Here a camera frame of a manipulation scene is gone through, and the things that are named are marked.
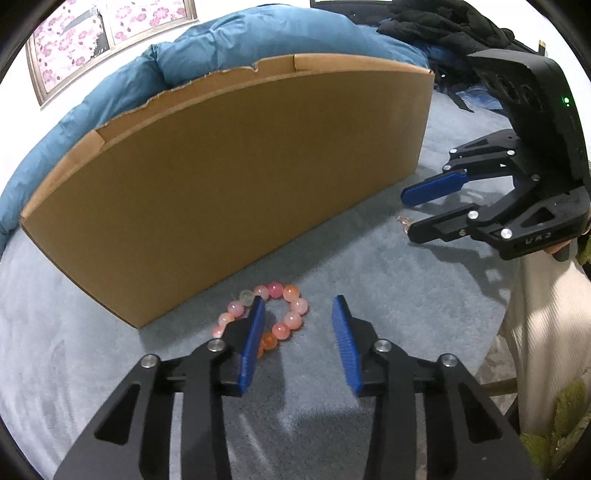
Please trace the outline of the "right hand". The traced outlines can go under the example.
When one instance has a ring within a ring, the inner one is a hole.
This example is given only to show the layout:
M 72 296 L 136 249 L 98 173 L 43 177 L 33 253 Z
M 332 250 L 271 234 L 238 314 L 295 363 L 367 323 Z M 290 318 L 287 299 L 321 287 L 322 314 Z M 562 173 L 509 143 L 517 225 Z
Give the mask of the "right hand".
M 558 262 L 566 262 L 573 256 L 572 242 L 563 242 L 561 244 L 553 245 L 544 249 L 544 252 L 551 255 Z

